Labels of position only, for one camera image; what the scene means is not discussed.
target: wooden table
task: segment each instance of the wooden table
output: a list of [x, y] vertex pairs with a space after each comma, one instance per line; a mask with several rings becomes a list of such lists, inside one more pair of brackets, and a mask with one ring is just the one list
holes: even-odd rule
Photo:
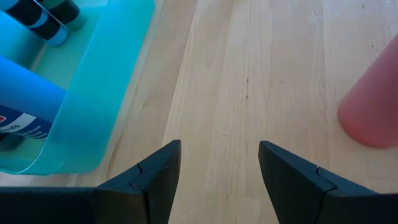
[[336, 109], [397, 32], [395, 0], [158, 0], [101, 166], [0, 184], [97, 185], [181, 139], [170, 223], [277, 223], [257, 160], [269, 140], [396, 192], [398, 150], [354, 142]]

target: translucent blue container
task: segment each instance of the translucent blue container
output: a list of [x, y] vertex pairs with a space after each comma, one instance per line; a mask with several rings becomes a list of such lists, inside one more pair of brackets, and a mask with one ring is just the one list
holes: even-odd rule
[[93, 5], [101, 1], [75, 0], [86, 24], [62, 46], [41, 51], [33, 71], [67, 94], [44, 145], [26, 139], [0, 152], [0, 171], [70, 174], [100, 164], [155, 8], [154, 0]]

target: pink cup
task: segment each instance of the pink cup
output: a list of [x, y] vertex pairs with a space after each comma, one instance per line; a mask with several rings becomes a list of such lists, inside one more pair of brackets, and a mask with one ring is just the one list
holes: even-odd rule
[[338, 119], [364, 145], [398, 146], [398, 35], [344, 97]]

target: label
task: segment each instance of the label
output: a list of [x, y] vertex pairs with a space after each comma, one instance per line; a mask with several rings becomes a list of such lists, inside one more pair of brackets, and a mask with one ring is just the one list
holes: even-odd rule
[[48, 121], [0, 105], [0, 133], [12, 133], [44, 141], [51, 125]]

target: wooden surface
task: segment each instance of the wooden surface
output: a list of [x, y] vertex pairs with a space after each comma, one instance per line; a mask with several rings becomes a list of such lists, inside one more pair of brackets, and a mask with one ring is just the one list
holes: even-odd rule
[[394, 0], [159, 0], [101, 166], [2, 174], [0, 184], [97, 185], [181, 139], [170, 223], [277, 223], [257, 160], [269, 140], [397, 192], [398, 150], [362, 146], [336, 120], [342, 97], [396, 33]]

